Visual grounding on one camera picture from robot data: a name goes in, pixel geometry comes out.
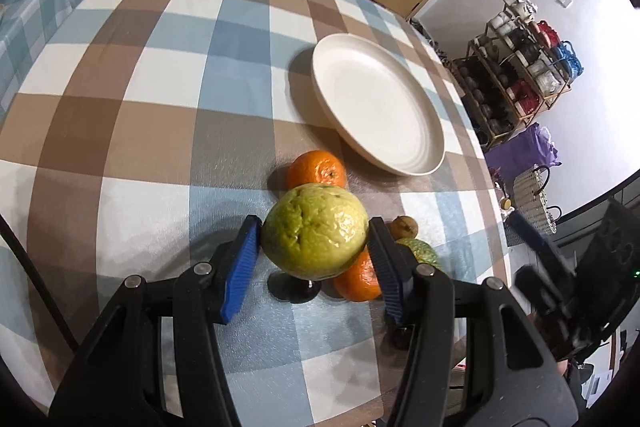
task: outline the green fruit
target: green fruit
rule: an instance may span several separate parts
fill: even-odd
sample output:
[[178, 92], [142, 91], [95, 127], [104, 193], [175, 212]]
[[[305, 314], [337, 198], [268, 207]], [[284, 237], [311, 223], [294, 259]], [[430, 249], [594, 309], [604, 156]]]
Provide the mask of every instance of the green fruit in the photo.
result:
[[308, 183], [292, 188], [264, 220], [260, 242], [279, 268], [299, 279], [340, 275], [354, 263], [367, 240], [369, 217], [350, 192]]
[[405, 245], [406, 247], [409, 247], [414, 253], [415, 258], [418, 260], [418, 263], [427, 263], [438, 270], [442, 270], [440, 258], [436, 251], [431, 248], [429, 243], [425, 243], [420, 239], [413, 239], [411, 237], [401, 237], [396, 241], [396, 243], [398, 243], [398, 245]]

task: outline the plate rim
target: plate rim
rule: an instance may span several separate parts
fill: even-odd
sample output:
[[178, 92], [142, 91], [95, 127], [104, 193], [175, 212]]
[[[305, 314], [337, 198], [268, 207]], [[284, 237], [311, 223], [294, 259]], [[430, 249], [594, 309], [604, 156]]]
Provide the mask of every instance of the plate rim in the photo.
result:
[[[441, 139], [442, 142], [442, 154], [440, 155], [440, 159], [437, 161], [436, 165], [434, 166], [433, 169], [430, 169], [429, 171], [426, 172], [411, 172], [411, 171], [405, 171], [403, 169], [400, 169], [396, 166], [390, 165], [389, 163], [381, 160], [380, 158], [377, 158], [373, 153], [369, 152], [369, 150], [366, 149], [366, 147], [364, 147], [348, 130], [345, 126], [343, 126], [343, 124], [340, 122], [340, 120], [335, 116], [334, 112], [331, 110], [331, 108], [329, 107], [329, 104], [327, 103], [324, 94], [322, 93], [322, 90], [320, 88], [320, 86], [318, 85], [318, 80], [316, 79], [316, 60], [317, 60], [317, 54], [316, 54], [316, 49], [318, 48], [318, 45], [320, 44], [320, 42], [323, 42], [325, 40], [332, 40], [332, 39], [336, 39], [336, 38], [350, 38], [350, 39], [354, 39], [356, 41], [360, 41], [360, 42], [364, 42], [367, 46], [372, 46], [380, 51], [383, 52], [383, 54], [387, 55], [388, 57], [390, 57], [396, 64], [398, 64], [398, 66], [400, 66], [405, 72], [406, 74], [408, 74], [408, 76], [411, 79], [411, 82], [414, 82], [415, 84], [417, 84], [418, 87], [420, 87], [420, 90], [423, 93], [423, 97], [426, 99], [426, 101], [428, 102], [429, 108], [433, 111], [433, 114], [435, 115], [437, 121], [438, 121], [438, 138]], [[436, 111], [435, 106], [433, 105], [433, 102], [431, 102], [431, 99], [429, 98], [429, 96], [427, 95], [426, 92], [424, 92], [424, 87], [422, 87], [422, 84], [420, 84], [420, 82], [418, 82], [418, 79], [415, 78], [414, 74], [409, 71], [407, 68], [405, 68], [394, 56], [393, 54], [391, 54], [390, 51], [388, 51], [387, 49], [383, 48], [380, 44], [377, 44], [376, 42], [372, 42], [369, 39], [365, 39], [359, 35], [353, 35], [350, 33], [333, 33], [331, 35], [327, 35], [325, 37], [323, 37], [322, 39], [320, 39], [318, 42], [316, 42], [316, 45], [314, 46], [314, 50], [312, 52], [312, 56], [311, 56], [311, 80], [314, 86], [314, 92], [316, 93], [316, 98], [318, 99], [318, 102], [320, 103], [320, 106], [322, 107], [322, 110], [324, 111], [325, 115], [327, 115], [327, 117], [329, 118], [329, 120], [334, 124], [334, 127], [336, 129], [336, 131], [338, 132], [338, 134], [340, 134], [340, 136], [352, 147], [356, 150], [357, 153], [359, 153], [360, 155], [363, 155], [368, 161], [370, 161], [371, 163], [373, 163], [374, 165], [385, 169], [386, 171], [392, 172], [394, 174], [400, 174], [402, 176], [426, 176], [428, 174], [432, 174], [434, 173], [436, 170], [438, 170], [440, 168], [440, 166], [442, 165], [442, 163], [444, 162], [444, 156], [446, 154], [446, 146], [445, 146], [445, 140], [444, 140], [444, 128], [442, 126], [442, 122], [440, 121], [440, 117], [438, 116], [438, 112]]]

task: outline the checkered tablecloth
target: checkered tablecloth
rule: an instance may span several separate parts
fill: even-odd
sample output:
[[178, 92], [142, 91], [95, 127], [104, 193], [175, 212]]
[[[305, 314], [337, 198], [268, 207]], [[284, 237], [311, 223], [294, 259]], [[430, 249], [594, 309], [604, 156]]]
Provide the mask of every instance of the checkered tablecloth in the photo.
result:
[[[437, 172], [394, 176], [340, 140], [310, 79], [314, 45], [335, 32], [379, 43], [422, 84], [446, 137]], [[0, 212], [81, 340], [124, 277], [207, 259], [246, 214], [265, 217], [287, 165], [316, 148], [344, 161], [370, 216], [415, 217], [450, 276], [508, 278], [495, 193], [449, 75], [369, 0], [84, 0], [7, 115]], [[70, 354], [6, 249], [0, 263], [0, 351], [47, 406]], [[385, 337], [383, 303], [277, 301], [275, 270], [261, 256], [241, 312], [216, 327], [243, 424], [356, 426], [388, 412], [405, 355]]]
[[44, 45], [80, 1], [0, 0], [0, 123]]

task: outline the light switch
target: light switch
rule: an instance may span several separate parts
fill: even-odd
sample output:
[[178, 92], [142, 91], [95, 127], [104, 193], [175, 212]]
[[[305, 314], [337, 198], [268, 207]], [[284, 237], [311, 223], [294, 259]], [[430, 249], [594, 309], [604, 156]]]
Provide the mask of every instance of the light switch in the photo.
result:
[[556, 2], [562, 6], [562, 8], [568, 8], [574, 0], [556, 0]]

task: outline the tangerine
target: tangerine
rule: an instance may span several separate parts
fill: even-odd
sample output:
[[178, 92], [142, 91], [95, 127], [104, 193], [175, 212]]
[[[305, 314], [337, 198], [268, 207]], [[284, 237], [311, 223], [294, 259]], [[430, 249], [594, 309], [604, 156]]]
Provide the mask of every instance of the tangerine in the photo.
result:
[[343, 298], [353, 302], [370, 301], [380, 296], [378, 277], [366, 247], [353, 266], [334, 277], [334, 288]]
[[309, 151], [298, 156], [287, 171], [287, 189], [305, 183], [322, 183], [345, 188], [347, 171], [333, 154], [327, 151]]

